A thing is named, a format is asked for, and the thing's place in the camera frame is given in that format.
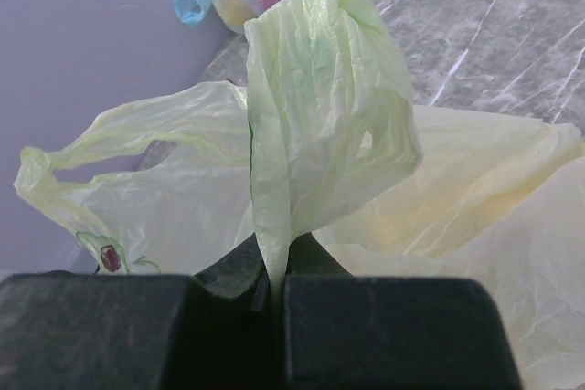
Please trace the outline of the pale green plastic bag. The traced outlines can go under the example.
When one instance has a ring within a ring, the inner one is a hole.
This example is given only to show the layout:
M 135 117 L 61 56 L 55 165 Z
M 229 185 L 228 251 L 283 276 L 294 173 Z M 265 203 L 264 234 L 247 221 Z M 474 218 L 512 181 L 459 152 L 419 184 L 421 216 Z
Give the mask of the pale green plastic bag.
M 105 111 L 15 188 L 101 273 L 194 274 L 256 235 L 272 281 L 312 233 L 357 275 L 467 277 L 523 384 L 584 381 L 584 141 L 571 124 L 417 105 L 369 0 L 247 22 L 248 83 Z

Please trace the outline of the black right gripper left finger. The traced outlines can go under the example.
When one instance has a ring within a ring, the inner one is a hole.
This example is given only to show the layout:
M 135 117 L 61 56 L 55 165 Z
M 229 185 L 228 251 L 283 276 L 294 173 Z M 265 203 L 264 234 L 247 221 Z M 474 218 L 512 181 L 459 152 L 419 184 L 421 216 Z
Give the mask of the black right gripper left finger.
M 19 274 L 1 285 L 4 389 L 273 389 L 254 237 L 195 276 Z

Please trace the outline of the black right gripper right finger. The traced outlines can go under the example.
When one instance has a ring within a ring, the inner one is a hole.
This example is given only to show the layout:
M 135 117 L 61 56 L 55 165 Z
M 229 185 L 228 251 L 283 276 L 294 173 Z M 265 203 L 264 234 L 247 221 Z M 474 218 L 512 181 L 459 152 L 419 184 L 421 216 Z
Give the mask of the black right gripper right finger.
M 457 278 L 358 277 L 309 234 L 283 282 L 290 389 L 517 389 L 495 302 Z

